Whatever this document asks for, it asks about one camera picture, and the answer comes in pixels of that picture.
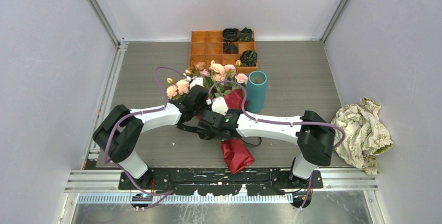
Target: teal vase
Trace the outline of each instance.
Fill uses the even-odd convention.
[[[264,107],[265,92],[267,91],[267,76],[262,71],[250,73],[247,86],[247,111],[258,113]]]

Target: gray wooden table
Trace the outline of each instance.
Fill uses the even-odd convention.
[[[187,68],[189,42],[130,43],[124,56],[121,73],[112,102],[113,107],[147,108],[163,103],[154,79],[157,66]],[[341,107],[330,67],[319,41],[257,42],[260,70],[268,77],[266,101],[262,115],[296,116],[305,110],[317,112],[331,121]],[[159,77],[179,77],[161,71]],[[136,151],[152,167],[226,167],[220,141],[201,140],[194,133],[173,126],[161,127],[142,134]],[[251,167],[290,167],[300,154],[297,146],[273,139],[249,148],[256,161]],[[331,165],[348,166],[334,154]],[[97,166],[104,167],[103,151]]]

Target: red wrapping paper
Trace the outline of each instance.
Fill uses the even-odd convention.
[[[242,90],[233,90],[224,96],[229,109],[241,109],[243,98]],[[224,161],[232,174],[255,162],[255,158],[253,158],[241,139],[238,138],[222,141],[221,151],[223,152]]]

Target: wooden organizer box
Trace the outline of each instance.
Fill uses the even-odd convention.
[[[256,51],[255,35],[251,42],[233,42],[238,47],[238,54],[223,53],[223,32],[220,31],[192,31],[190,41],[189,68],[203,61],[207,67],[214,60],[218,64],[235,64],[242,53],[248,49]],[[258,62],[253,67],[240,67],[240,73],[251,73],[258,70]]]

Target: peach rose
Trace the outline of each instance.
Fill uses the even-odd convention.
[[[195,65],[195,68],[196,68],[197,70],[201,71],[201,70],[204,69],[205,66],[206,66],[206,63],[203,62],[203,61],[201,61],[201,62],[197,63],[197,65]]]
[[[224,67],[221,64],[215,64],[215,63],[213,63],[210,66],[209,70],[213,70],[214,72],[219,74],[224,74],[225,72]]]
[[[226,71],[232,70],[233,74],[236,73],[236,68],[235,68],[235,66],[233,64],[224,65],[224,70],[226,70]]]
[[[226,80],[226,76],[224,74],[216,74],[213,76],[213,80],[215,80],[215,82],[224,81]]]
[[[172,99],[172,97],[176,96],[178,88],[175,85],[171,85],[167,88],[166,94],[169,99]]]
[[[189,92],[189,82],[182,79],[177,82],[178,94],[187,94]]]
[[[235,76],[235,78],[236,78],[236,81],[241,84],[247,83],[247,81],[249,80],[249,78],[246,75],[244,75],[243,73],[237,74]]]
[[[210,72],[207,69],[205,69],[205,70],[201,71],[201,75],[204,76],[204,77],[209,77],[210,76]]]

